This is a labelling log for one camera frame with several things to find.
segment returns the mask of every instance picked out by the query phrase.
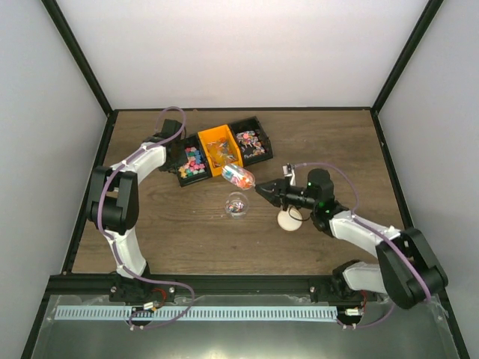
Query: wooden table surface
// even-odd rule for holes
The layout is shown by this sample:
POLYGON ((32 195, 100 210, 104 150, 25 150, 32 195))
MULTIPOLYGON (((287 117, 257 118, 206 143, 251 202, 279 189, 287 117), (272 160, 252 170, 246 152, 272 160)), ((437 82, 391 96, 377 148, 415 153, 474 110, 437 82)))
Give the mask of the wooden table surface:
MULTIPOLYGON (((125 159, 153 134, 156 111, 124 111, 118 116, 105 165, 125 159)), ((358 214, 402 228, 388 172, 368 111, 189 111, 192 134, 256 115, 269 136, 274 158, 248 167, 257 182, 282 177, 282 165, 329 162, 355 183, 358 214)), ((177 112, 168 118, 180 119, 177 112)), ((296 172, 305 185, 311 168, 296 172)), ((336 198, 354 204, 347 183, 332 173, 336 198)), ((293 233, 276 221, 278 208, 254 190, 245 192, 250 208, 245 218, 225 214, 226 197, 236 187, 222 177, 181 188, 173 174, 154 171, 140 185, 138 243, 153 273, 171 274, 331 274, 348 260, 373 262, 363 250, 318 232, 305 222, 293 233)), ((110 248, 87 222, 76 256, 76 273, 115 270, 110 248)))

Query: black metal frame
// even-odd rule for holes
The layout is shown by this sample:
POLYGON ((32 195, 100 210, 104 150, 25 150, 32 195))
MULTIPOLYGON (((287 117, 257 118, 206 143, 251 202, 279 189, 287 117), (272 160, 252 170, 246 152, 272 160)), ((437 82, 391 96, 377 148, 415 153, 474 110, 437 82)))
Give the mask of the black metal frame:
MULTIPOLYGON (((389 77, 387 78, 376 102, 373 107, 355 107, 355 108, 202 108, 201 110, 215 111, 215 110, 368 110, 373 118, 373 124, 376 129, 376 133, 381 145, 382 154, 385 160, 388 174, 391 179, 391 184, 396 196, 397 204, 399 206, 400 215, 405 227, 412 226, 411 215, 406 205, 403 192, 400 187, 399 179, 397 178, 394 164, 391 158, 391 154, 388 150, 388 145, 384 134, 382 133, 381 125, 378 118, 378 113, 384 106, 385 101, 392 92, 397 80, 400 78, 401 73, 404 71, 409 59, 412 57, 413 52, 418 46, 421 38, 424 36, 429 24, 432 22, 438 9, 441 6, 443 0, 429 0, 421 17, 419 18, 414 30, 412 31, 403 51, 400 53, 396 64, 394 65, 389 77)), ((87 83, 90 85, 98 103, 101 105, 105 114, 108 117, 105 130, 100 142, 100 147, 97 152, 97 156, 94 161, 94 167, 101 165, 105 158, 109 142, 113 133, 115 122, 117 120, 119 111, 113 111, 97 81, 93 70, 87 62, 83 51, 77 43, 73 32, 71 31, 66 19, 64 18, 60 7, 56 0, 42 0, 45 8, 52 17, 60 35, 63 37, 68 49, 72 53, 73 58, 82 71, 87 83)), ((155 109, 145 109, 144 111, 153 111, 155 109)), ((31 333, 28 337, 25 345, 22 358, 31 358, 37 336, 40 327, 45 316, 48 300, 51 295, 108 295, 112 283, 114 283, 114 274, 73 274, 71 273, 73 264, 75 261, 76 253, 78 251, 80 239, 83 234, 83 230, 86 223, 85 205, 87 199, 88 188, 85 191, 85 196, 80 207, 79 216, 76 221, 76 225, 73 231, 72 239, 70 240, 70 246, 68 248, 67 256, 62 268, 62 274, 51 276, 46 287, 45 294, 40 303, 37 316, 34 320, 31 333)), ((245 295, 245 294, 289 294, 289 295, 310 295, 310 288, 312 286, 322 286, 323 283, 328 283, 331 276, 292 276, 292 275, 153 275, 154 279, 169 279, 188 283, 199 295, 245 295)), ((439 294, 443 307, 450 313, 448 324, 451 329, 451 333, 454 336, 454 342, 456 343, 457 350, 461 358, 469 358, 466 346, 463 342, 459 327, 454 317, 447 293, 444 291, 439 294)), ((332 297, 330 293, 319 291, 319 295, 316 297, 319 301, 327 301, 332 305, 347 306, 356 305, 360 298, 351 298, 349 300, 341 300, 337 297, 332 297)))

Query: wire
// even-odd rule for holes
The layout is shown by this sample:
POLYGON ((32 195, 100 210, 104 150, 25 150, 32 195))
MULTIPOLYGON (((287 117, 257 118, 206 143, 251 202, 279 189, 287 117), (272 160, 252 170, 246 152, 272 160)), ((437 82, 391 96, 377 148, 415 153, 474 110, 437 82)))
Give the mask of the wire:
POLYGON ((145 278, 145 277, 142 277, 140 275, 137 275, 135 272, 133 272, 132 270, 130 270, 129 268, 127 268, 125 266, 125 263, 123 262, 123 260, 121 259, 120 257, 120 254, 118 253, 118 247, 117 247, 117 244, 115 242, 115 239, 113 237, 113 235, 111 235, 110 233, 107 233, 105 231, 105 229, 103 228, 103 221, 102 221, 102 215, 103 215, 103 205, 105 203, 105 197, 106 197, 106 193, 108 192, 108 188, 109 186, 112 184, 113 182, 113 179, 117 176, 117 174, 123 169, 125 168, 125 166, 127 166, 131 161, 133 161, 134 159, 137 159, 141 154, 145 153, 146 151, 152 149, 152 148, 155 148, 155 147, 159 147, 173 139, 175 139, 176 137, 178 137, 179 135, 181 135, 181 132, 184 130, 185 126, 186 126, 186 114, 185 112, 179 108, 179 107, 176 107, 176 106, 171 106, 171 107, 167 107, 165 108, 160 114, 159 114, 159 117, 158 117, 158 120, 156 122, 156 126, 155 126, 155 130, 158 128, 158 124, 160 122, 160 120, 163 118, 163 116, 165 115, 165 113, 167 111, 170 111, 170 110, 177 110, 179 111, 182 116, 183 116, 183 123, 181 124, 181 127, 180 129, 178 129, 178 131, 172 135, 171 137, 169 138, 166 138, 165 140, 161 140, 160 142, 158 143, 155 143, 155 144, 151 144, 149 146, 145 146, 145 147, 140 147, 138 150, 136 150, 133 154, 131 154, 130 156, 128 156, 125 160, 123 160, 121 162, 121 164, 113 171, 113 173, 110 175, 110 177, 105 181, 105 185, 103 186, 103 190, 102 190, 102 193, 100 195, 100 201, 98 203, 98 216, 97 216, 97 225, 98 225, 98 230, 106 237, 108 238, 111 242, 112 242, 112 251, 113 251, 113 256, 115 257, 117 263, 118 263, 118 266, 121 267, 128 275, 130 275, 131 277, 134 277, 135 279, 138 279, 138 280, 141 280, 141 281, 144 281, 146 283, 152 283, 152 284, 159 284, 159 285, 163 285, 163 286, 181 286, 183 288, 186 288, 187 290, 189 290, 189 292, 191 293, 191 296, 192 296, 192 300, 191 302, 189 303, 188 307, 186 307, 186 309, 181 312, 180 314, 178 314, 177 316, 175 316, 173 319, 170 319, 166 322, 162 322, 160 324, 157 324, 157 325, 148 325, 148 326, 141 326, 141 327, 138 327, 136 325, 134 325, 133 323, 131 323, 131 317, 129 318, 129 324, 131 325, 131 328, 134 330, 136 328, 140 328, 140 329, 145 329, 145 330, 148 330, 148 329, 154 329, 154 328, 159 328, 159 327, 164 327, 166 325, 169 325, 169 324, 172 324, 174 322, 176 322, 179 318, 185 316, 186 313, 188 313, 188 311, 191 309, 192 305, 193 305, 193 302, 195 301, 195 291, 193 290, 193 288, 191 286, 189 286, 188 284, 185 284, 185 283, 181 283, 181 282, 175 282, 175 281, 166 281, 166 280, 153 280, 153 279, 149 279, 149 278, 145 278))
POLYGON ((287 210, 287 214, 290 215, 290 217, 291 217, 292 219, 294 219, 294 220, 296 220, 296 221, 299 221, 299 222, 306 222, 306 221, 309 221, 309 218, 311 218, 311 217, 307 217, 306 219, 299 219, 299 218, 293 217, 293 216, 291 215, 291 209, 292 209, 292 208, 293 208, 293 207, 290 206, 290 208, 287 210))
MULTIPOLYGON (((168 297, 168 295, 166 294, 165 290, 161 289, 161 288, 153 288, 151 290, 152 293, 155 293, 155 292, 160 292, 162 294, 162 301, 161 303, 159 304, 159 306, 157 307, 157 310, 161 307, 163 307, 165 305, 165 302, 166 302, 166 298, 168 297)), ((130 316, 128 317, 128 324, 130 327, 132 327, 134 324, 132 323, 133 319, 138 316, 138 314, 140 313, 152 313, 150 312, 149 310, 137 310, 135 312, 132 311, 132 313, 130 314, 130 316)))
POLYGON ((389 318, 389 316, 392 314, 392 312, 394 312, 394 309, 395 309, 395 305, 392 304, 391 307, 389 308, 389 311, 384 315, 382 316, 381 318, 377 319, 375 322, 372 322, 372 323, 369 323, 369 324, 364 324, 364 325, 357 325, 357 326, 352 326, 352 325, 345 325, 341 320, 339 319, 336 319, 336 322, 338 322, 338 324, 345 328, 345 327, 352 327, 353 329, 366 329, 366 328, 371 328, 371 327, 374 327, 378 324, 381 324, 382 322, 384 322, 387 318, 389 318))
MULTIPOLYGON (((337 168, 336 166, 331 165, 331 164, 326 163, 326 162, 299 163, 297 165, 293 165, 293 168, 300 168, 300 167, 311 166, 311 165, 326 167, 326 168, 332 168, 333 170, 338 172, 346 180, 346 182, 350 185, 351 189, 353 190, 353 194, 354 194, 354 197, 355 197, 355 200, 356 200, 356 203, 355 203, 353 209, 351 209, 351 215, 352 215, 353 221, 355 223, 359 224, 361 227, 365 228, 366 230, 369 230, 370 232, 372 232, 376 236, 380 237, 389 247, 391 247, 391 249, 396 253, 396 255, 406 265, 408 270, 411 271, 412 276, 418 281, 419 285, 421 286, 422 290, 424 291, 424 294, 426 295, 425 301, 427 303, 431 302, 431 293, 430 293, 429 288, 427 288, 426 282, 424 282, 421 275, 418 273, 418 271, 416 271, 416 269, 412 266, 411 262, 400 251, 400 249, 388 237, 383 235, 381 232, 379 232, 378 230, 375 230, 374 228, 368 226, 366 223, 363 223, 362 221, 357 219, 356 210, 359 207, 359 196, 358 196, 358 192, 356 191, 356 187, 354 186, 353 182, 351 182, 351 180, 348 178, 348 176, 342 170, 337 168)), ((372 322, 372 323, 367 324, 367 325, 358 325, 354 328, 370 328, 370 327, 373 327, 374 325, 378 325, 378 324, 384 322, 391 315, 391 313, 394 310, 394 307, 395 307, 395 305, 392 304, 391 309, 381 319, 378 319, 375 322, 372 322)), ((345 324, 343 324, 338 319, 337 319, 337 321, 338 321, 338 324, 340 324, 342 326, 345 326, 345 324)))

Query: purple tube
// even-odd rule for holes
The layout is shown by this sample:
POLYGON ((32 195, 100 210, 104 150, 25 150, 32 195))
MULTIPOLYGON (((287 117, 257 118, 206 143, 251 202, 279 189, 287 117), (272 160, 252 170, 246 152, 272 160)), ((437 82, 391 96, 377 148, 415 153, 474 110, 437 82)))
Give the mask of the purple tube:
MULTIPOLYGON (((132 155, 128 156, 126 158, 126 163, 129 164, 131 161, 133 161, 134 159, 137 159, 142 153, 146 152, 146 150, 149 150, 151 148, 154 148, 154 147, 158 147, 158 146, 161 146, 171 140, 173 140, 174 138, 178 137, 179 135, 181 135, 181 132, 183 132, 184 128, 185 128, 185 125, 186 125, 186 114, 185 112, 181 109, 181 108, 178 108, 176 106, 171 106, 171 107, 168 107, 168 108, 165 108, 160 114, 159 114, 159 118, 156 122, 156 127, 155 127, 155 130, 157 129, 158 127, 158 124, 160 122, 160 120, 163 118, 163 116, 165 115, 165 113, 169 110, 177 110, 179 112, 181 112, 182 116, 183 116, 183 123, 181 124, 181 127, 180 129, 174 134, 172 135, 170 138, 166 138, 165 140, 162 140, 156 144, 151 144, 149 146, 146 147, 146 149, 144 149, 143 147, 142 148, 139 148, 138 150, 136 150, 132 155)), ((103 228, 103 222, 102 222, 102 214, 103 214, 103 205, 105 203, 105 197, 106 197, 106 193, 108 192, 108 188, 109 186, 112 184, 112 181, 113 179, 116 177, 116 175, 118 174, 118 172, 120 172, 123 168, 125 167, 125 165, 121 164, 119 165, 114 171, 113 173, 110 175, 110 177, 106 180, 105 182, 105 185, 103 186, 103 190, 102 190, 102 194, 100 195, 100 201, 98 203, 98 216, 97 216, 97 224, 98 224, 98 230, 107 238, 109 238, 110 240, 113 240, 113 236, 110 235, 109 233, 107 233, 104 228, 103 228)), ((113 255, 116 259, 116 261, 118 262, 118 265, 120 266, 123 266, 123 270, 128 273, 129 275, 131 275, 132 277, 138 279, 138 280, 142 280, 146 283, 152 283, 152 284, 159 284, 159 285, 165 285, 165 286, 181 286, 183 288, 186 288, 189 290, 189 292, 191 293, 192 295, 192 301, 191 303, 188 305, 188 307, 180 314, 178 314, 177 316, 175 316, 173 319, 170 319, 168 320, 167 322, 162 322, 158 325, 148 325, 146 327, 144 327, 145 330, 149 330, 149 329, 154 329, 154 328, 159 328, 159 327, 164 327, 166 325, 169 325, 169 324, 172 324, 174 322, 176 322, 179 318, 181 318, 182 316, 184 316, 186 313, 188 313, 188 311, 191 309, 192 305, 193 305, 193 302, 195 301, 195 291, 193 290, 193 288, 191 286, 189 286, 188 284, 185 284, 185 283, 180 283, 180 282, 174 282, 174 281, 166 281, 166 280, 153 280, 153 279, 149 279, 149 278, 144 278, 142 276, 139 276, 137 275, 136 273, 134 273, 133 271, 131 271, 130 269, 128 269, 126 266, 124 266, 124 263, 123 263, 123 260, 120 258, 120 254, 118 253, 118 249, 117 249, 117 245, 116 243, 113 242, 112 244, 112 250, 113 250, 113 255)), ((132 319, 134 318, 134 314, 131 315, 131 317, 129 318, 128 322, 129 324, 132 326, 132 328, 137 328, 135 327, 133 324, 132 324, 132 319)))
MULTIPOLYGON (((326 162, 309 162, 309 163, 299 163, 297 165, 294 165, 293 168, 300 168, 304 166, 320 166, 320 167, 326 167, 326 168, 332 168, 336 172, 338 172, 345 180, 346 182, 350 185, 351 189, 353 190, 354 197, 356 199, 356 204, 351 209, 351 214, 353 215, 353 221, 357 224, 359 224, 361 227, 365 228, 366 230, 371 231, 374 233, 376 236, 380 237, 391 249, 396 253, 396 255, 403 261, 404 265, 408 268, 408 270, 411 271, 411 274, 413 277, 418 281, 419 285, 421 286, 422 290, 424 291, 424 294, 426 295, 425 301, 429 303, 431 301, 431 293, 429 291, 429 288, 427 288, 426 282, 422 279, 421 275, 418 273, 418 271, 415 270, 415 268, 412 266, 412 264, 409 262, 409 260, 406 258, 406 256, 400 251, 400 249, 386 236, 384 236, 381 232, 375 230, 374 228, 371 228, 368 226, 366 223, 363 223, 362 221, 358 220, 356 217, 356 210, 359 207, 359 196, 358 192, 356 191, 356 187, 354 186, 353 182, 348 178, 348 176, 339 168, 337 168, 334 165, 330 165, 329 163, 326 162)), ((394 309, 394 305, 391 307, 389 312, 382 317, 381 319, 375 321, 374 323, 370 323, 368 325, 364 326, 358 326, 357 328, 369 328, 372 327, 375 324, 379 324, 380 322, 383 322, 384 319, 389 317, 389 315, 392 313, 392 310, 394 309)))

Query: clear plastic cup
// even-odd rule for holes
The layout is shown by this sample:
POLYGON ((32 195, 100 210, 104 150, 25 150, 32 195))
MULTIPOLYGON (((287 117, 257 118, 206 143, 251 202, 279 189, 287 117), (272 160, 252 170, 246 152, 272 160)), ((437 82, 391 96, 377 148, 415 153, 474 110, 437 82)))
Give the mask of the clear plastic cup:
POLYGON ((246 215, 248 208, 249 201, 243 193, 230 193, 225 204, 225 211, 227 214, 232 218, 239 219, 246 215))

